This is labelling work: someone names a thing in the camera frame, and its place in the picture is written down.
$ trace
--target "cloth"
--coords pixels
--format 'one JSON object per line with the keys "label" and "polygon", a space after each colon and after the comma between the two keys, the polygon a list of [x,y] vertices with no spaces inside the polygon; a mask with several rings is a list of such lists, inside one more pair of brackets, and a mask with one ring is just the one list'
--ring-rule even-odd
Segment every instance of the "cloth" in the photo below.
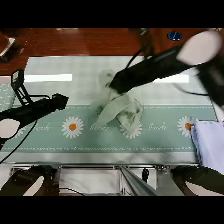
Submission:
{"label": "cloth", "polygon": [[224,126],[223,122],[196,121],[191,128],[199,162],[224,174]]}
{"label": "cloth", "polygon": [[102,127],[117,118],[121,125],[132,133],[140,123],[143,106],[129,93],[118,94],[109,87],[113,79],[112,71],[100,74],[99,84],[102,88],[95,105],[102,108],[102,112],[96,121],[96,127]]}

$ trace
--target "folded white cloth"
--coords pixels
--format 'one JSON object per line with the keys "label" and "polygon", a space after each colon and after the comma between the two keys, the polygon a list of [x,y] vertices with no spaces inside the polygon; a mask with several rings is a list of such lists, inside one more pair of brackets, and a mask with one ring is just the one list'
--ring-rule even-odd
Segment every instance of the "folded white cloth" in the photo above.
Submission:
{"label": "folded white cloth", "polygon": [[224,174],[224,123],[196,121],[191,136],[201,165]]}
{"label": "folded white cloth", "polygon": [[121,125],[132,133],[139,125],[143,112],[143,106],[129,93],[118,94],[109,87],[113,79],[113,72],[104,71],[100,75],[101,92],[95,101],[95,105],[103,108],[101,114],[96,121],[96,127],[102,127],[106,123],[117,118]]}

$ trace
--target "brown wooden surface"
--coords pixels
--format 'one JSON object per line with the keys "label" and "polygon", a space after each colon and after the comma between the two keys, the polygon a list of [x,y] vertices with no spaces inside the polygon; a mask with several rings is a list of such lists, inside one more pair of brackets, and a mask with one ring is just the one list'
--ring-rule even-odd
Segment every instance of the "brown wooden surface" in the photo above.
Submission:
{"label": "brown wooden surface", "polygon": [[[178,31],[182,40],[167,38],[169,31]],[[151,28],[156,53],[182,44],[202,28]],[[9,62],[0,62],[0,75],[25,68],[31,56],[119,55],[132,56],[139,48],[139,37],[128,28],[1,28],[9,37],[16,38],[18,48],[9,55]]]}

